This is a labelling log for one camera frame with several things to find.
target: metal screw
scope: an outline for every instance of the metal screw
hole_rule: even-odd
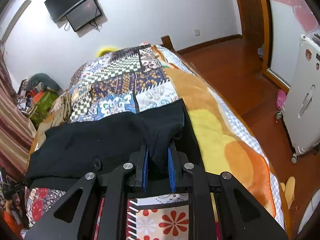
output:
[[[132,163],[125,163],[125,164],[123,164],[123,168],[124,168],[125,170],[130,170],[132,167],[133,167],[133,164],[132,164]]]
[[[94,176],[95,174],[93,172],[88,172],[84,177],[89,180],[89,179],[93,179]]]
[[[193,165],[193,163],[185,163],[185,164],[184,164],[184,167],[185,167],[186,169],[188,169],[188,170],[191,170],[191,169],[194,168],[194,165]]]
[[[222,173],[222,177],[224,179],[231,179],[232,175],[230,172],[225,171],[224,173]]]

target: pink slipper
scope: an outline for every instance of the pink slipper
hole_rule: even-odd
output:
[[[284,105],[284,101],[286,98],[287,98],[287,94],[282,89],[279,89],[278,90],[278,98],[277,98],[277,102],[276,102],[276,106],[279,110],[282,109],[282,106]]]

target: bed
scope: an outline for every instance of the bed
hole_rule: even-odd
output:
[[[147,111],[182,98],[205,170],[215,174],[230,171],[291,236],[283,191],[258,141],[224,98],[174,51],[170,38],[163,42],[154,46],[144,42],[82,65],[40,125],[30,150],[29,169],[32,153],[41,147],[51,127]],[[26,199],[29,226],[65,193],[39,184],[31,187]],[[188,239],[187,205],[188,194],[129,199],[127,239]]]

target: door frame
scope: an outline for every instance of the door frame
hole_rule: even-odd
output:
[[[237,0],[239,7],[239,15],[242,28],[242,36],[245,39],[244,21],[242,13],[241,0]],[[263,14],[263,27],[264,27],[264,55],[262,63],[262,74],[273,81],[284,92],[288,93],[290,87],[280,77],[274,74],[270,69],[272,49],[273,49],[273,25],[272,25],[272,12],[270,0],[261,0],[262,14]]]

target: black fabric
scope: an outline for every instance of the black fabric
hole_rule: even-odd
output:
[[[46,141],[31,155],[26,174],[28,184],[46,177],[80,178],[87,172],[104,174],[129,160],[140,150],[144,139],[150,154],[151,174],[167,175],[170,140],[187,154],[190,161],[203,166],[200,150],[183,100],[149,109],[138,114],[124,112],[95,122],[77,122],[53,127],[46,132]],[[99,159],[102,169],[93,162]],[[52,187],[54,178],[39,180],[38,187]]]

